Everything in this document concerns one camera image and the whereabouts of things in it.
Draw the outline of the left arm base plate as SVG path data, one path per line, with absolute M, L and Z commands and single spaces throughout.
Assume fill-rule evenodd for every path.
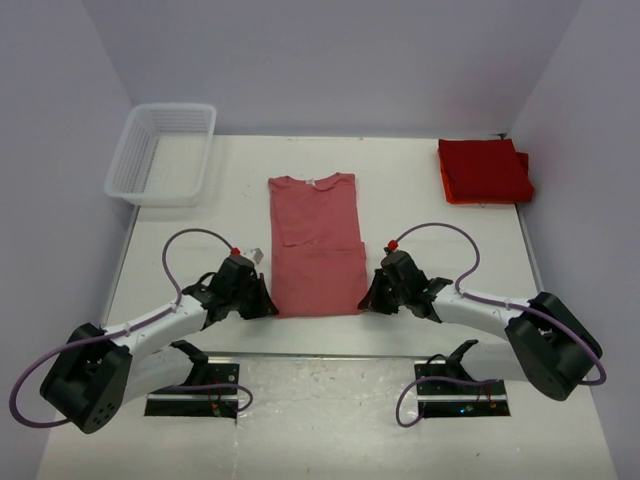
M 210 361 L 193 385 L 207 390 L 171 392 L 160 390 L 146 399 L 145 417 L 226 418 L 236 420 L 240 409 L 240 364 L 230 360 Z

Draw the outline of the pink t shirt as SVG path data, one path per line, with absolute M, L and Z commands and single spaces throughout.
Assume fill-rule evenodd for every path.
M 367 292 L 356 177 L 268 180 L 271 292 L 282 318 L 358 315 Z

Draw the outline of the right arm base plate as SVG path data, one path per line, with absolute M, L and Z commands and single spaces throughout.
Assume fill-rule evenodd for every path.
M 438 376 L 470 381 L 457 366 L 448 367 L 443 356 L 414 364 L 416 379 Z M 508 417 L 511 415 L 503 381 L 489 385 L 458 385 L 429 381 L 415 387 L 421 418 Z

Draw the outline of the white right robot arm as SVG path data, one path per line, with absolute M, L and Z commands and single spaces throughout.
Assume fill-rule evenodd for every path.
M 554 295 L 509 300 L 463 290 L 459 283 L 429 278 L 405 251 L 389 251 L 376 269 L 360 309 L 393 315 L 401 308 L 438 324 L 456 324 L 498 338 L 496 344 L 467 340 L 447 355 L 433 374 L 456 392 L 495 381 L 527 381 L 539 392 L 564 401 L 587 375 L 606 380 L 602 349 Z

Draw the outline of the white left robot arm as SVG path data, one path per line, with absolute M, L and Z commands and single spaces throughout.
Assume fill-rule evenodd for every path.
M 107 329 L 71 334 L 45 376 L 41 396 L 85 434 L 110 422 L 129 401 L 158 390 L 195 393 L 208 379 L 207 357 L 186 341 L 236 312 L 245 320 L 277 315 L 254 261 L 229 255 L 214 272 L 183 289 L 178 304 Z

